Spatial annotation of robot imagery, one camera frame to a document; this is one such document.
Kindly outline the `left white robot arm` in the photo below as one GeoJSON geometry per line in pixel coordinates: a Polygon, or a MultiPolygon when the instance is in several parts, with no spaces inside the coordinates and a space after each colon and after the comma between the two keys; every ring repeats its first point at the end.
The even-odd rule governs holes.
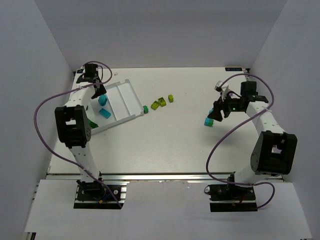
{"type": "Polygon", "coordinates": [[[77,181],[80,191],[94,200],[106,195],[90,149],[92,129],[86,114],[90,100],[106,93],[98,68],[94,63],[85,64],[84,73],[76,80],[75,92],[64,106],[54,110],[59,141],[70,150],[80,171],[81,180],[77,181]]]}

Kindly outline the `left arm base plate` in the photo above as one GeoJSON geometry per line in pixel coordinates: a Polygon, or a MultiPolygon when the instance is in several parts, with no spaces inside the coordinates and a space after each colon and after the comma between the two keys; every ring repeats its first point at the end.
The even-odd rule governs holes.
{"type": "Polygon", "coordinates": [[[91,196],[89,193],[85,192],[82,186],[78,186],[73,208],[88,210],[120,210],[125,202],[127,187],[125,185],[111,184],[109,185],[109,188],[120,206],[107,189],[104,193],[98,194],[97,196],[91,196]]]}

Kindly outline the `green small lego brick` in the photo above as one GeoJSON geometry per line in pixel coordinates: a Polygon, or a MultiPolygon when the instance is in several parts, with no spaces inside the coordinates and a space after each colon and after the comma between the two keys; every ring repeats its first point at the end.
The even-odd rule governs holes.
{"type": "Polygon", "coordinates": [[[88,120],[88,122],[91,129],[96,129],[99,127],[95,122],[92,122],[91,120],[88,120]]]}

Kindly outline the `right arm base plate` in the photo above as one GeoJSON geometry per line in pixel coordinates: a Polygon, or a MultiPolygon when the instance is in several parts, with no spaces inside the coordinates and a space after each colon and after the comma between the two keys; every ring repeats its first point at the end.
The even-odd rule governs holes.
{"type": "Polygon", "coordinates": [[[204,189],[209,196],[211,213],[257,212],[253,187],[232,184],[211,184],[204,189]]]}

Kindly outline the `teal square lego brick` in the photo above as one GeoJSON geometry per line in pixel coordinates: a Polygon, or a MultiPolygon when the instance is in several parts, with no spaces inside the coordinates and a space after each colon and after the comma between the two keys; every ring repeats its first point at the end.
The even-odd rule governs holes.
{"type": "Polygon", "coordinates": [[[211,118],[206,117],[204,121],[204,125],[207,127],[212,127],[214,124],[214,120],[211,118]]]}

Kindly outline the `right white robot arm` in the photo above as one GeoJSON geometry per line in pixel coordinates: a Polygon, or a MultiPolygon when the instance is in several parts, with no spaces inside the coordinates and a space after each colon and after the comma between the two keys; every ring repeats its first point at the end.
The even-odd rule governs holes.
{"type": "Polygon", "coordinates": [[[257,92],[255,81],[240,84],[240,94],[233,97],[228,84],[218,81],[215,90],[220,97],[213,103],[208,118],[221,122],[232,112],[244,112],[251,119],[258,134],[257,142],[250,156],[250,162],[243,169],[228,177],[225,190],[217,194],[225,198],[238,199],[249,188],[269,176],[278,177],[290,173],[298,139],[287,133],[277,123],[268,109],[269,101],[257,92]]]}

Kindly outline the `blue rounded lego brick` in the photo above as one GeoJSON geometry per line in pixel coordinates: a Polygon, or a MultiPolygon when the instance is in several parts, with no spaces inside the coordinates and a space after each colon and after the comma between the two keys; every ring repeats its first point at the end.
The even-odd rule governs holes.
{"type": "Polygon", "coordinates": [[[104,95],[101,95],[99,98],[98,98],[98,103],[100,106],[105,106],[108,102],[108,98],[107,96],[104,94],[104,95]]]}

